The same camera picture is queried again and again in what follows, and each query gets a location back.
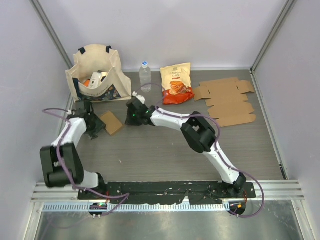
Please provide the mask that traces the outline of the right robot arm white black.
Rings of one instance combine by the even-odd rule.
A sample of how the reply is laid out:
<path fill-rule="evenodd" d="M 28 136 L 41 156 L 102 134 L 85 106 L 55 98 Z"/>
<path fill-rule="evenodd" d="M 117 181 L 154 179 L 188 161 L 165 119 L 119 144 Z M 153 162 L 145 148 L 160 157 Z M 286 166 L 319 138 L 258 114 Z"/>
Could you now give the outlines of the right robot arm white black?
<path fill-rule="evenodd" d="M 126 106 L 126 125 L 166 127 L 181 132 L 188 146 L 206 156 L 215 167 L 230 197 L 236 198 L 244 192 L 247 178 L 235 168 L 223 152 L 218 142 L 220 134 L 207 121 L 206 116 L 197 111 L 191 114 L 178 114 L 156 106 L 148 107 L 145 105 L 145 99 L 140 96 L 132 97 Z"/>

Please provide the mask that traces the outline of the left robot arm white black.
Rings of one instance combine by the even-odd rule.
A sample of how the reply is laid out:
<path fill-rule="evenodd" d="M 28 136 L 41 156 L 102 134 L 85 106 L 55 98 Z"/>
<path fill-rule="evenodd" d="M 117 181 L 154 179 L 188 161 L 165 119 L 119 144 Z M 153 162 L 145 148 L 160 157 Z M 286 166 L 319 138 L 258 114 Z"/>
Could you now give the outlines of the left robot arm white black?
<path fill-rule="evenodd" d="M 40 149 L 40 160 L 45 185 L 48 188 L 64 188 L 71 185 L 80 191 L 89 191 L 100 200 L 107 187 L 100 173 L 86 171 L 77 152 L 83 135 L 93 140 L 106 125 L 95 114 L 89 100 L 78 100 L 75 109 L 65 110 L 67 117 L 60 116 L 66 125 L 58 138 Z"/>

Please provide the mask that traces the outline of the large cardboard box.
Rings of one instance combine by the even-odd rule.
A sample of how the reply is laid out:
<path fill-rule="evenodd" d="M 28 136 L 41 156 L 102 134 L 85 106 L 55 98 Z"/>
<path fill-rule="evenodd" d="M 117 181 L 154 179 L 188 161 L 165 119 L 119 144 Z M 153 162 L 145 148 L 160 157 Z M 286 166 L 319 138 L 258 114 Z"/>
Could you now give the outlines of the large cardboard box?
<path fill-rule="evenodd" d="M 250 81 L 237 77 L 202 81 L 193 89 L 194 100 L 205 100 L 208 114 L 220 127 L 253 123 L 255 109 L 248 93 L 255 89 Z"/>

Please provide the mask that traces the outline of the small brown cardboard box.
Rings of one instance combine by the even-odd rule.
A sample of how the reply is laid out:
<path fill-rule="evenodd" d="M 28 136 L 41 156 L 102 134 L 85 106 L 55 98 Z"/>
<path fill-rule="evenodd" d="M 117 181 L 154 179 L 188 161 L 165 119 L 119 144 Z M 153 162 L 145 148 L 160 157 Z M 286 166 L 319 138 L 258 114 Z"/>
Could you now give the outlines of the small brown cardboard box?
<path fill-rule="evenodd" d="M 111 111 L 105 112 L 99 118 L 105 124 L 105 130 L 111 136 L 114 136 L 124 127 L 124 124 Z"/>

